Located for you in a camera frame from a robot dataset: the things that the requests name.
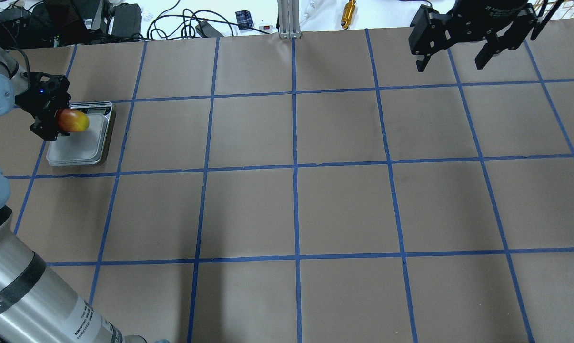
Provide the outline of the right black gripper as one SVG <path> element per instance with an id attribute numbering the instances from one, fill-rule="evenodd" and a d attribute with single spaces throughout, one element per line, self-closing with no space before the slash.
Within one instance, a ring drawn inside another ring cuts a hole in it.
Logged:
<path id="1" fill-rule="evenodd" d="M 539 20 L 526 0 L 457 0 L 441 14 L 420 6 L 410 24 L 411 54 L 418 72 L 424 72 L 431 56 L 457 43 L 486 41 L 475 57 L 482 70 L 503 50 L 517 50 Z"/>

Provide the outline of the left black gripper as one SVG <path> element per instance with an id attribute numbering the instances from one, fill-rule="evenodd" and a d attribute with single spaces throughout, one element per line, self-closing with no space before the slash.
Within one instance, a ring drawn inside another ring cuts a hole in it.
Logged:
<path id="1" fill-rule="evenodd" d="M 44 141 L 55 141 L 70 134 L 58 126 L 58 111 L 69 108 L 70 82 L 65 75 L 51 75 L 45 72 L 24 72 L 29 87 L 15 96 L 15 104 L 29 113 L 34 123 L 30 131 Z"/>

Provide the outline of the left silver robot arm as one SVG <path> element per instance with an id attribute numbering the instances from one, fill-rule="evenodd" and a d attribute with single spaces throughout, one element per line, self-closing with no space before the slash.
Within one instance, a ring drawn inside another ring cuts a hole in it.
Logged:
<path id="1" fill-rule="evenodd" d="M 45 141 L 90 127 L 104 132 L 108 117 L 72 109 L 68 87 L 66 76 L 31 72 L 0 46 L 0 116 L 19 106 Z M 143 343 L 122 334 L 11 231 L 9 198 L 0 168 L 0 343 Z"/>

